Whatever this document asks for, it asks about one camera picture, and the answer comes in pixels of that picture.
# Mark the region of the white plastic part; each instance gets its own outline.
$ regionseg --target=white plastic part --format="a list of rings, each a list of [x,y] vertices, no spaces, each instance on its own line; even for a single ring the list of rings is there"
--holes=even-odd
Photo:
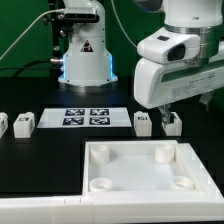
[[[162,122],[163,130],[167,136],[181,136],[182,134],[182,121],[177,113],[172,112],[174,115],[174,123],[164,124]]]
[[[0,138],[3,136],[8,128],[8,115],[6,113],[0,113]]]
[[[91,192],[105,192],[113,190],[113,182],[107,178],[96,178],[89,184]]]
[[[13,124],[15,138],[30,138],[35,128],[34,114],[20,114]]]
[[[111,159],[97,166],[90,153],[100,145],[110,148]],[[155,161],[156,149],[168,145],[175,148],[173,161]],[[113,182],[113,190],[90,190],[101,177]],[[100,224],[224,219],[220,191],[191,146],[176,141],[87,142],[81,205],[90,204],[93,223]]]
[[[168,39],[161,40],[159,39],[160,36]],[[171,63],[168,60],[168,53],[180,44],[186,47],[185,55],[181,60],[194,58],[200,51],[200,37],[198,35],[173,33],[161,28],[138,44],[138,54],[150,61],[167,64]]]
[[[156,148],[155,160],[158,163],[172,163],[174,161],[175,146],[172,144],[163,145]]]
[[[155,161],[156,148],[174,145],[174,161]],[[111,160],[92,164],[92,147],[106,145]],[[113,189],[90,191],[106,178]],[[189,179],[193,181],[192,189]],[[3,224],[120,224],[224,220],[224,198],[189,144],[176,141],[87,142],[83,194],[0,199]],[[182,186],[173,189],[171,185]]]
[[[174,177],[171,182],[172,190],[193,190],[194,189],[194,181],[188,177]]]
[[[90,156],[92,163],[96,165],[105,165],[110,160],[110,148],[107,145],[92,147]]]
[[[152,121],[148,113],[134,113],[134,128],[138,137],[152,136]]]

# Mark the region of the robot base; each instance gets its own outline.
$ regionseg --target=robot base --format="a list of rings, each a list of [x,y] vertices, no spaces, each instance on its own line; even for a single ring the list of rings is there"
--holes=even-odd
[[[101,85],[74,85],[69,82],[65,82],[64,79],[59,78],[59,87],[61,89],[66,89],[75,93],[89,94],[89,93],[101,93],[108,91],[110,89],[116,88],[118,84],[117,76],[114,76],[112,80],[108,83]]]

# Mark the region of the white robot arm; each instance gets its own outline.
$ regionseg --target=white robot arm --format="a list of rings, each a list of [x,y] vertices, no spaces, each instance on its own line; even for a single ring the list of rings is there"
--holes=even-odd
[[[166,14],[165,27],[138,45],[143,58],[136,67],[134,94],[141,105],[159,107],[224,86],[218,62],[224,59],[222,0],[134,1],[144,11]]]
[[[98,92],[116,83],[112,56],[105,47],[105,11],[96,0],[64,0],[63,20],[74,22],[63,57],[62,88]]]

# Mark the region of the blue light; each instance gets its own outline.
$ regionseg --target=blue light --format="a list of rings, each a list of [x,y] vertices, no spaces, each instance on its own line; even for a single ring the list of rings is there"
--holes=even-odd
[[[113,73],[113,56],[110,55],[110,77],[113,78],[114,77],[114,73]]]
[[[62,74],[61,78],[65,79],[65,55],[63,55],[63,74]]]

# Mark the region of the cable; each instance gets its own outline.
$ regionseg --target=cable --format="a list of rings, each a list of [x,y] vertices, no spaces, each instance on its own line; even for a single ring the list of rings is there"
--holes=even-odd
[[[14,67],[14,68],[0,68],[0,71],[4,71],[4,70],[17,70],[17,69],[24,69],[24,70],[49,70],[51,68],[27,68],[27,67]]]
[[[49,63],[49,62],[50,62],[49,59],[37,60],[37,61],[30,62],[30,63],[24,65],[22,68],[20,68],[17,72],[15,72],[15,74],[13,74],[12,77],[17,77],[21,72],[23,72],[28,67],[31,67],[31,66],[37,65],[37,64],[42,64],[42,63]]]
[[[119,24],[119,26],[120,26],[120,28],[121,28],[121,31],[123,32],[123,34],[125,35],[125,37],[128,39],[128,41],[129,41],[135,48],[137,48],[137,46],[134,44],[134,42],[133,42],[133,41],[130,39],[130,37],[128,36],[127,32],[125,31],[125,29],[124,29],[124,27],[123,27],[123,25],[122,25],[122,23],[121,23],[121,20],[120,20],[120,18],[119,18],[119,16],[118,16],[118,13],[117,13],[117,10],[116,10],[115,4],[114,4],[114,0],[111,0],[111,4],[112,4],[113,11],[114,11],[114,15],[115,15],[115,17],[116,17],[116,19],[117,19],[117,22],[118,22],[118,24]]]
[[[5,51],[5,53],[0,57],[0,61],[9,53],[9,51],[23,38],[23,36],[34,26],[34,24],[41,19],[43,16],[50,14],[50,13],[56,13],[56,12],[64,12],[64,9],[57,9],[57,10],[51,10],[47,11],[40,16],[38,16],[31,24],[30,26],[15,40],[15,42]]]

